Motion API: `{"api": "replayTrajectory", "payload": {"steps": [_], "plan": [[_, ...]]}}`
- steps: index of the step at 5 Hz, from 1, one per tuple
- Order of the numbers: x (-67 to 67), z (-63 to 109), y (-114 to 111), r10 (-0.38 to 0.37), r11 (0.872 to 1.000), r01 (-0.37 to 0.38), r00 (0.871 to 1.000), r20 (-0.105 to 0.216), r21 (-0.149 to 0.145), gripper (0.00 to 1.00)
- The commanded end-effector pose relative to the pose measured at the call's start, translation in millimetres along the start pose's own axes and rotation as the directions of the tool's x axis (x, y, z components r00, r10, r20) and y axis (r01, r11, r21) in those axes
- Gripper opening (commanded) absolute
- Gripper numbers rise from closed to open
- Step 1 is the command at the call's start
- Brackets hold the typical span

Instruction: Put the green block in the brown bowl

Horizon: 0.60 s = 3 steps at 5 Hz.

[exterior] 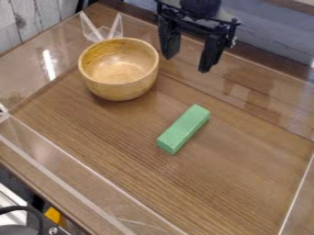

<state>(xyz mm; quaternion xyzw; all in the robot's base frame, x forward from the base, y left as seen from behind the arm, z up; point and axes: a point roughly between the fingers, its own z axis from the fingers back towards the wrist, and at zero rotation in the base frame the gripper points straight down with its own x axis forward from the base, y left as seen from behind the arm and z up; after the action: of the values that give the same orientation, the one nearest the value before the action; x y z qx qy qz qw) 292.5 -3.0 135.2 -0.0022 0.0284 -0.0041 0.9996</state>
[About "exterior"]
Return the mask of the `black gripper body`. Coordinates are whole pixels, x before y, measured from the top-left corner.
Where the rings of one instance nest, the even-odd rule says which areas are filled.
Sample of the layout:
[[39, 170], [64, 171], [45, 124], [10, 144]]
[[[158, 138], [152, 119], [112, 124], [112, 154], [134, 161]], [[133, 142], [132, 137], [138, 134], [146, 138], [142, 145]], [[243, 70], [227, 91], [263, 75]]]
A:
[[233, 34], [240, 25], [221, 0], [156, 0], [156, 13], [189, 31]]

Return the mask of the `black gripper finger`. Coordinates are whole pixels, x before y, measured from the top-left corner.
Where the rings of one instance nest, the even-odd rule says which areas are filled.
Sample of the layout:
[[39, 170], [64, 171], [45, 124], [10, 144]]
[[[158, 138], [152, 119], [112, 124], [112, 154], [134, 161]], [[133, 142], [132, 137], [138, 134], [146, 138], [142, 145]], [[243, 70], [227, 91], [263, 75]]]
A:
[[180, 49], [180, 32], [174, 22], [162, 16], [157, 17], [158, 45], [164, 58], [169, 60]]
[[204, 39], [198, 72], [207, 73], [216, 65], [224, 50], [224, 39], [217, 35], [208, 35]]

